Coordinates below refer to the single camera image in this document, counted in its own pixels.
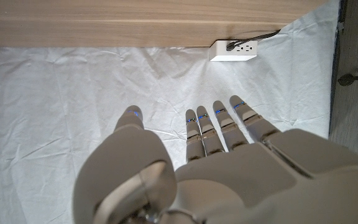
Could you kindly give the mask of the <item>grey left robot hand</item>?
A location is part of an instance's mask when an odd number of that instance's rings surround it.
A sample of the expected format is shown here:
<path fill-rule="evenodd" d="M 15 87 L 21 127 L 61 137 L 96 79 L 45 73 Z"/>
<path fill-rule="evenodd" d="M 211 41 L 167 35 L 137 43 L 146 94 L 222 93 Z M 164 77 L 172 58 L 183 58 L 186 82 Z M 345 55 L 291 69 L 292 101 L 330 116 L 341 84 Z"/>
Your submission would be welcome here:
<path fill-rule="evenodd" d="M 128 107 L 87 158 L 75 223 L 358 223 L 358 155 L 301 129 L 280 131 L 238 96 L 186 112 L 175 169 L 142 112 Z M 235 112 L 249 132 L 232 119 Z"/>

